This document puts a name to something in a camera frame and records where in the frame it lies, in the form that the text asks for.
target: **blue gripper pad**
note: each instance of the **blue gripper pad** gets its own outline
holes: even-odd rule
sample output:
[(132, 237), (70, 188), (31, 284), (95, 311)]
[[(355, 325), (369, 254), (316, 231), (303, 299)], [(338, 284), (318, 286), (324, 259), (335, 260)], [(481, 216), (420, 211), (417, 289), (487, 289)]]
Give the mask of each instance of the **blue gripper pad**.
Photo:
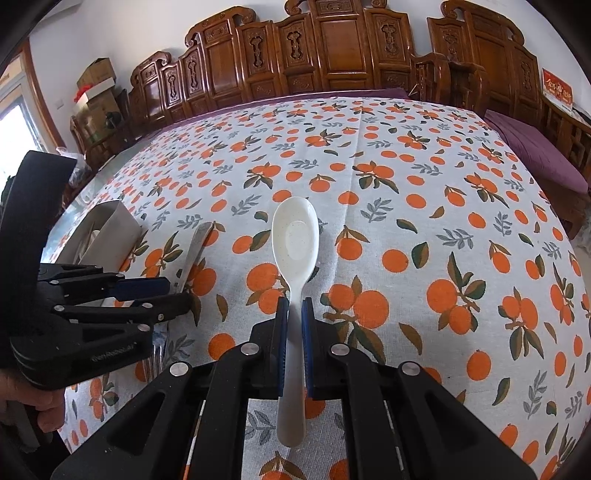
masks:
[(306, 298), (301, 302), (301, 337), (304, 342), (304, 372), (306, 373), (307, 396), (314, 396), (312, 335), (310, 322), (314, 322), (314, 309), (312, 299)]
[(281, 316), (281, 337), (279, 342), (279, 354), (277, 357), (278, 361), (278, 368), (277, 374), (279, 375), (278, 379), (278, 390), (279, 396), (283, 396), (283, 386), (285, 384), (285, 353), (287, 348), (287, 313), (289, 312), (290, 304), (287, 298), (280, 297), (277, 303), (277, 313), (276, 315)]
[(170, 282), (166, 277), (126, 278), (111, 288), (109, 296), (119, 301), (148, 299), (170, 293)]

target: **wooden headboard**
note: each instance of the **wooden headboard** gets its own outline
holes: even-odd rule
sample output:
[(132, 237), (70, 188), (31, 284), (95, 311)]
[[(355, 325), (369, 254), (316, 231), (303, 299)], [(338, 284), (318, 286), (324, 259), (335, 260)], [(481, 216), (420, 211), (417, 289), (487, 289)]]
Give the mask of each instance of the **wooden headboard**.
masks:
[(443, 2), (441, 13), (444, 18), (427, 18), (433, 50), (448, 60), (483, 66), (489, 77), (489, 108), (540, 126), (538, 60), (523, 46), (521, 30), (507, 17), (465, 0)]
[(402, 87), (448, 103), (439, 54), (416, 58), (408, 16), (387, 0), (288, 0), (288, 18), (258, 22), (232, 7), (192, 27), (177, 61), (158, 51), (138, 65), (129, 94), (135, 123), (151, 130), (227, 106), (304, 92)]

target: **orange print tablecloth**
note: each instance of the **orange print tablecloth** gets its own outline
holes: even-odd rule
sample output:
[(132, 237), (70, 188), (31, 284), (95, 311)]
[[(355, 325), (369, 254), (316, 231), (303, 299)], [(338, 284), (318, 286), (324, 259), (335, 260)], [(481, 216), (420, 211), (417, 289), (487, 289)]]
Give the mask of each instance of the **orange print tablecloth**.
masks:
[[(548, 478), (589, 419), (589, 299), (543, 192), (468, 111), (287, 99), (157, 135), (93, 203), (122, 199), (144, 226), (130, 277), (174, 280), (193, 229), (213, 222), (187, 283), (199, 318), (170, 322), (167, 363), (218, 359), (272, 316), (287, 286), (271, 219), (296, 195), (319, 216), (318, 268), (304, 290), (317, 317), (374, 361), (420, 363)], [(70, 448), (143, 380), (130, 366), (67, 389)], [(307, 401), (307, 436), (291, 450), (277, 441), (276, 413), (274, 402), (250, 402), (243, 478), (270, 465), (285, 480), (344, 478), (339, 403)]]

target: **finger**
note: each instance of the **finger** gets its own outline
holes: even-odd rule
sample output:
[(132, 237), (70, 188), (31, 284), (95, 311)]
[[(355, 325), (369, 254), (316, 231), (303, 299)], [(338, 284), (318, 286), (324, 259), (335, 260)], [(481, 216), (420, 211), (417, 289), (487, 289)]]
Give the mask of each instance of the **finger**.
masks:
[(14, 400), (26, 405), (44, 407), (51, 404), (51, 392), (37, 390), (16, 372), (0, 370), (0, 398)]
[(62, 403), (57, 407), (39, 412), (39, 415), (37, 416), (37, 424), (45, 433), (54, 432), (63, 426), (65, 416), (66, 404)]
[(49, 405), (37, 407), (37, 410), (38, 411), (49, 410), (50, 408), (58, 407), (59, 405), (64, 403), (66, 401), (66, 399), (64, 398), (65, 391), (66, 390), (62, 388), (61, 390), (55, 390), (55, 391), (51, 392), (51, 394), (53, 396), (51, 403)]

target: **white ceramic spoon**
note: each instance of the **white ceramic spoon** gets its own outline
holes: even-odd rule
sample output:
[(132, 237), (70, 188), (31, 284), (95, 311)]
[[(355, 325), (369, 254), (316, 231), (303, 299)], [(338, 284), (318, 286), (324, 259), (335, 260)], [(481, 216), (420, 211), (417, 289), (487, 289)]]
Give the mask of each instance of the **white ceramic spoon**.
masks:
[(277, 413), (277, 437), (286, 447), (299, 445), (306, 435), (301, 291), (314, 271), (318, 241), (318, 217), (312, 204), (302, 197), (281, 202), (273, 216), (271, 242), (277, 268), (290, 288), (285, 383)]

